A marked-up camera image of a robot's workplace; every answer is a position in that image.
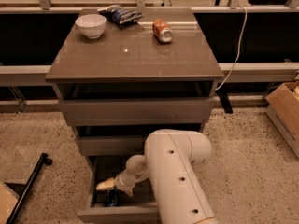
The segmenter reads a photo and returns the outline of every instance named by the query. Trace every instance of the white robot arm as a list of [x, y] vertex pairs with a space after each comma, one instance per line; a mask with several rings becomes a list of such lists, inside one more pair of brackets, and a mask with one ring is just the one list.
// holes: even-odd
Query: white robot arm
[[134, 155], [116, 178], [97, 185], [133, 195], [136, 182], [149, 177], [163, 224], [218, 224], [191, 164], [211, 154], [209, 140], [199, 132], [159, 130], [146, 140], [145, 155]]

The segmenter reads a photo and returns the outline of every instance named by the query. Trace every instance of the soda can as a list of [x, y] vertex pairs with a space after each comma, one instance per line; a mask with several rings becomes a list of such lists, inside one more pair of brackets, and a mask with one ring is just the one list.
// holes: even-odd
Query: soda can
[[153, 22], [152, 31], [161, 42], [167, 43], [172, 40], [173, 30], [163, 19], [157, 19]]

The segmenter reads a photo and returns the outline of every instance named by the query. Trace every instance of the terrazzo floor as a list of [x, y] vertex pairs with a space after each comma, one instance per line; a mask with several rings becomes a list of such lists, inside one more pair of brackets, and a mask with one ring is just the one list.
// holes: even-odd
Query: terrazzo floor
[[[233, 102], [233, 114], [218, 105], [212, 110], [204, 134], [213, 153], [194, 165], [196, 175], [221, 224], [297, 224], [299, 159], [264, 105], [242, 104]], [[91, 171], [54, 106], [28, 105], [15, 114], [0, 104], [0, 180], [25, 183], [42, 152], [53, 159], [16, 223], [81, 223], [77, 211], [86, 205]]]

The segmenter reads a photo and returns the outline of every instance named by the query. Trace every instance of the drawer front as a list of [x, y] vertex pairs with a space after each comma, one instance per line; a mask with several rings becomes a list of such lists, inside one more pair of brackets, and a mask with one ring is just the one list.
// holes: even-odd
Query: drawer front
[[143, 153], [142, 136], [77, 137], [76, 143], [83, 156]]
[[124, 169], [129, 156], [96, 157], [87, 207], [78, 211], [84, 223], [115, 223], [126, 221], [159, 220], [157, 204], [149, 181], [139, 183], [134, 188], [134, 196], [119, 195], [117, 207], [105, 207], [105, 192], [96, 192], [98, 182], [115, 177]]
[[207, 122], [212, 105], [209, 98], [60, 102], [70, 126]]

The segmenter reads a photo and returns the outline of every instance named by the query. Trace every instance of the metal stand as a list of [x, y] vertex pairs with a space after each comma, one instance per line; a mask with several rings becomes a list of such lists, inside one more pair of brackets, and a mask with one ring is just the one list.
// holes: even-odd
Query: metal stand
[[21, 210], [23, 203], [25, 202], [26, 197], [28, 196], [32, 186], [34, 185], [34, 183], [36, 181], [36, 178], [37, 178], [42, 166], [44, 164], [52, 165], [52, 163], [53, 163], [53, 160], [48, 158], [48, 154], [46, 154], [46, 153], [41, 154], [34, 171], [31, 173], [31, 175], [24, 187], [24, 191], [22, 192], [19, 200], [17, 201], [15, 207], [13, 208], [13, 210], [7, 220], [7, 224], [14, 223], [15, 219], [17, 218], [17, 215], [19, 214], [19, 212]]
[[225, 113], [233, 114], [232, 105], [231, 105], [230, 99], [228, 98], [227, 91], [224, 88], [221, 88], [218, 91], [216, 91], [216, 93], [218, 94], [218, 96], [221, 100], [221, 104], [222, 104], [222, 107], [223, 107]]
[[275, 88], [275, 82], [271, 82], [269, 85], [268, 85], [268, 87], [266, 88], [266, 90], [265, 90], [265, 92], [264, 92], [264, 94], [263, 94], [263, 97], [262, 97], [262, 99], [263, 100], [265, 100], [265, 97], [271, 92], [271, 91], [273, 91], [274, 90], [274, 88]]
[[22, 95], [22, 93], [20, 92], [18, 87], [10, 86], [9, 89], [19, 103], [19, 109], [18, 109], [17, 113], [21, 113], [27, 105], [24, 96]]

